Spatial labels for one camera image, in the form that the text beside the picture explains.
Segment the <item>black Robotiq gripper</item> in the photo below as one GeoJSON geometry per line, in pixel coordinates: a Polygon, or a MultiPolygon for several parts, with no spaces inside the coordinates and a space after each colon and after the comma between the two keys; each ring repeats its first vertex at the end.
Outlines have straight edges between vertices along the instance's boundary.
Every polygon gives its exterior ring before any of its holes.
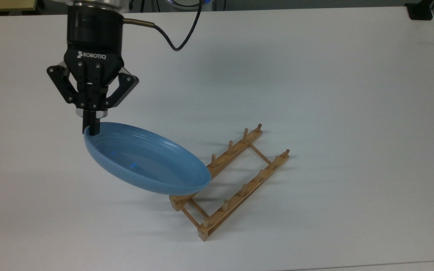
{"type": "Polygon", "coordinates": [[[100,120],[107,110],[119,106],[139,83],[123,68],[123,17],[114,11],[90,6],[70,6],[67,18],[66,65],[53,65],[47,74],[62,98],[74,104],[83,119],[82,133],[89,126],[84,110],[91,111],[91,135],[100,133],[100,120]],[[77,82],[71,84],[70,74],[77,82]],[[107,97],[117,78],[118,88],[107,97]]]}

